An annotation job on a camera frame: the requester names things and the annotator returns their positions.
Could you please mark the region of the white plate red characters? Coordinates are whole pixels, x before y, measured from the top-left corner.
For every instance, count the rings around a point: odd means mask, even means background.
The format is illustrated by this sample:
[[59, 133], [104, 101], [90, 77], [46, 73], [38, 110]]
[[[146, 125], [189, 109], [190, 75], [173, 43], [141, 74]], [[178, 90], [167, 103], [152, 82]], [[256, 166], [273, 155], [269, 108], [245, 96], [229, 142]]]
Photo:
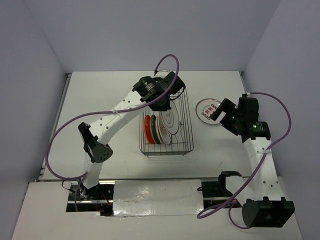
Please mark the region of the white plate red characters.
[[211, 115], [217, 110], [221, 102], [214, 98], [204, 98], [200, 100], [195, 107], [195, 113], [198, 119], [209, 126], [220, 125], [219, 119], [212, 120]]

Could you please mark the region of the white plate green rim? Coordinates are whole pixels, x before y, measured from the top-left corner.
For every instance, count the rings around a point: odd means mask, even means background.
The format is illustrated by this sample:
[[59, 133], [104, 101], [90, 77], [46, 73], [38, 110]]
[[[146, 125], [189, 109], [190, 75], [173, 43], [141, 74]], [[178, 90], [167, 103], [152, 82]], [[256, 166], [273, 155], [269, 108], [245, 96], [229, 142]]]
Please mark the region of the white plate green rim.
[[180, 118], [175, 103], [170, 102], [170, 109], [167, 111], [160, 111], [159, 115], [162, 118], [165, 129], [171, 135], [177, 134], [179, 131]]

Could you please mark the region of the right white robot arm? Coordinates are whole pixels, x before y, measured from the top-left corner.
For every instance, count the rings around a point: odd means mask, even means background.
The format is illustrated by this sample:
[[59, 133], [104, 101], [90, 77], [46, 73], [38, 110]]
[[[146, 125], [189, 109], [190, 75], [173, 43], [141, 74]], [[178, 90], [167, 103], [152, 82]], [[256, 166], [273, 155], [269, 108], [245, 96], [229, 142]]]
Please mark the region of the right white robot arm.
[[290, 129], [272, 141], [269, 125], [259, 120], [258, 100], [247, 93], [238, 103], [225, 98], [210, 119], [217, 120], [221, 113], [224, 113], [221, 126], [241, 137], [252, 173], [244, 179], [237, 171], [221, 172], [217, 190], [223, 196], [231, 196], [223, 203], [203, 209], [197, 218], [204, 219], [225, 207], [232, 209], [240, 204], [243, 229], [283, 227], [295, 212], [295, 205], [286, 199], [279, 184], [272, 148], [288, 136]]

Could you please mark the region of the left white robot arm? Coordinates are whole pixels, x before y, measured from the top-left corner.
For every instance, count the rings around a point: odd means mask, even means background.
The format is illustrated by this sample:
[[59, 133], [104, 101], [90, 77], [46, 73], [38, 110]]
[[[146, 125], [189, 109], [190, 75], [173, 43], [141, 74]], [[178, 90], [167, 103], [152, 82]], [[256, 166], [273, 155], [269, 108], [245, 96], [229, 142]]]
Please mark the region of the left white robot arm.
[[147, 109], [156, 112], [170, 109], [171, 96], [185, 88], [185, 83], [179, 76], [174, 80], [175, 76], [171, 71], [165, 77], [140, 78], [110, 114], [105, 114], [90, 124], [82, 122], [78, 126], [85, 152], [83, 169], [86, 176], [80, 184], [80, 194], [84, 198], [90, 200], [98, 194], [103, 162], [113, 154], [109, 146], [112, 137]]

